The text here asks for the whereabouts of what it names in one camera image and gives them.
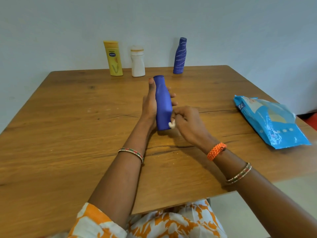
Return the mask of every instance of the balloon-covered bottle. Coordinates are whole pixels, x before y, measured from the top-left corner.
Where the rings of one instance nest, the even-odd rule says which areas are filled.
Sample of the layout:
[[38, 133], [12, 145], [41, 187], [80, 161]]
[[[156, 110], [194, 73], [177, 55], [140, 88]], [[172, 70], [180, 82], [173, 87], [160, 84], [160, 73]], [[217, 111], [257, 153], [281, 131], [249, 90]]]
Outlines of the balloon-covered bottle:
[[154, 76], [156, 84], [155, 99], [157, 104], [156, 125], [158, 130], [170, 129], [168, 123], [171, 121], [172, 100], [169, 91], [165, 85], [163, 75]]
[[181, 37], [179, 40], [179, 45], [175, 54], [174, 61], [174, 74], [182, 74], [184, 71], [185, 58], [186, 58], [186, 43], [187, 38]]

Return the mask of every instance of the left hand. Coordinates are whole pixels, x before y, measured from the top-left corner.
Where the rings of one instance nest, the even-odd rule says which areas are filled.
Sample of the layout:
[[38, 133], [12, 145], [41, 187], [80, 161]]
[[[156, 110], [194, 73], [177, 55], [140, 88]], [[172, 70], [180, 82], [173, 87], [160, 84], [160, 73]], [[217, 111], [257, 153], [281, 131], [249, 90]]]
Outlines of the left hand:
[[[153, 130], [156, 127], [156, 99], [155, 99], [155, 93], [156, 93], [156, 85], [153, 78], [149, 78], [149, 92], [146, 96], [143, 97], [143, 105], [142, 105], [142, 115], [141, 118], [148, 119], [152, 126], [151, 130]], [[170, 92], [171, 98], [175, 98], [176, 94]], [[178, 103], [175, 101], [172, 101], [172, 106], [176, 106]]]

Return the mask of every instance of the bottle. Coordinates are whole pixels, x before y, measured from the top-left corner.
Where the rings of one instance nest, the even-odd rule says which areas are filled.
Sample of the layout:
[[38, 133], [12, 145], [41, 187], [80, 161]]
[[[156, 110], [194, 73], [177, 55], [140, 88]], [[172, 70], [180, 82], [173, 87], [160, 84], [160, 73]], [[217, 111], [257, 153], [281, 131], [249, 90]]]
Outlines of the bottle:
[[179, 45], [175, 54], [174, 61], [174, 74], [182, 74], [184, 71], [185, 58], [186, 58], [186, 43], [187, 38], [181, 37], [179, 40]]
[[155, 99], [157, 104], [156, 125], [158, 130], [170, 129], [168, 123], [171, 121], [172, 100], [169, 91], [165, 85], [163, 75], [154, 76], [156, 84]]
[[144, 49], [141, 46], [131, 47], [132, 76], [141, 77], [145, 75]]
[[119, 53], [119, 44], [117, 41], [103, 41], [105, 45], [109, 70], [111, 76], [122, 76], [122, 66]]

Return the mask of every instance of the orange bracelet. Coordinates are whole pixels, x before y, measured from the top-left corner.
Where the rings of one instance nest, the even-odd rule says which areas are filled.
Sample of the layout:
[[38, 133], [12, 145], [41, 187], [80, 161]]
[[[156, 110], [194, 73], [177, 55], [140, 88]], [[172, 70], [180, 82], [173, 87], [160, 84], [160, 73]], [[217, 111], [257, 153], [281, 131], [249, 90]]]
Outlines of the orange bracelet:
[[221, 152], [226, 150], [227, 145], [224, 143], [219, 143], [217, 144], [208, 154], [207, 154], [207, 158], [212, 161], [214, 160], [214, 158], [216, 158], [216, 156]]

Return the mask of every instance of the white cotton piece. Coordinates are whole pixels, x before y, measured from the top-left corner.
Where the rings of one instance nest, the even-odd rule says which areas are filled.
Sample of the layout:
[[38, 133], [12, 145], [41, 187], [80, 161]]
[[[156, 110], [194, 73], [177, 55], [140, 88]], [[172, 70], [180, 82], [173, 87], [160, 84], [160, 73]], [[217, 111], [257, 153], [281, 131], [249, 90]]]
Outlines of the white cotton piece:
[[174, 128], [175, 128], [175, 126], [176, 126], [175, 120], [173, 120], [173, 122], [172, 122], [172, 123], [171, 123], [171, 122], [169, 122], [169, 123], [168, 123], [168, 126], [169, 126], [171, 129], [174, 129]]

